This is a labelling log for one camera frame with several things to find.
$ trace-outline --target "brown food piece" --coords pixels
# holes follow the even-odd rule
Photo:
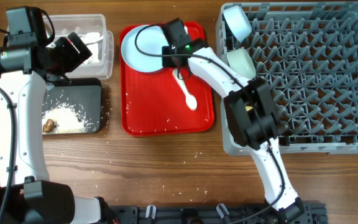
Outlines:
[[[42,126],[42,131],[45,133],[49,133],[53,131],[54,128],[55,128],[55,123],[51,119],[48,119],[47,122],[44,124],[44,126]]]

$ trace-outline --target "plastic bin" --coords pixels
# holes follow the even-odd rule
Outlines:
[[[227,3],[216,24],[218,56],[237,40],[222,11],[240,6],[252,32],[244,42],[257,75],[272,86],[282,152],[358,154],[358,2]],[[224,149],[233,142],[221,105]]]
[[[72,32],[76,32],[80,37],[89,32],[99,32],[103,35],[103,40],[98,42],[99,63],[81,64],[71,73],[67,73],[68,78],[98,78],[108,79],[111,76],[113,57],[114,57],[114,37],[106,30],[106,19],[102,14],[82,14],[82,15],[59,15],[50,16],[55,27],[55,40],[66,37]]]

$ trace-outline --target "wood surface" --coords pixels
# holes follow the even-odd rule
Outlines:
[[[7,27],[7,7],[26,4],[45,9],[50,15],[101,13],[114,34],[114,70],[112,77],[103,81],[110,92],[104,96],[109,99],[105,107],[112,108],[109,124],[98,134],[45,136],[44,154],[51,181],[69,185],[75,195],[104,197],[110,205],[216,206],[218,202],[239,205],[264,201],[252,159],[230,157],[223,151],[220,99],[216,94],[216,120],[209,131],[133,138],[121,127],[120,31],[133,24],[180,17],[199,22],[214,47],[216,19],[224,1],[11,2],[0,1],[0,28]],[[358,224],[358,155],[286,154],[283,160],[303,200],[326,203],[332,224]]]

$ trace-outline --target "plate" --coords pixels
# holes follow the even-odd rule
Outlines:
[[[145,26],[147,25],[135,27],[127,33],[122,41],[121,55],[125,63],[138,72],[156,72],[162,68],[162,58],[144,55],[135,47],[136,34]],[[168,42],[162,29],[158,26],[153,26],[139,34],[137,45],[144,52],[162,54],[162,47],[167,46]]]

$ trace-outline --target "clear plastic container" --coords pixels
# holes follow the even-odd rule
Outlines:
[[[50,16],[55,28],[55,40],[67,37],[72,32],[83,37],[90,32],[99,32],[103,39],[98,41],[99,54],[97,63],[83,63],[73,72],[67,73],[68,78],[108,79],[112,72],[114,57],[114,37],[106,30],[106,19],[102,14],[56,15]]]

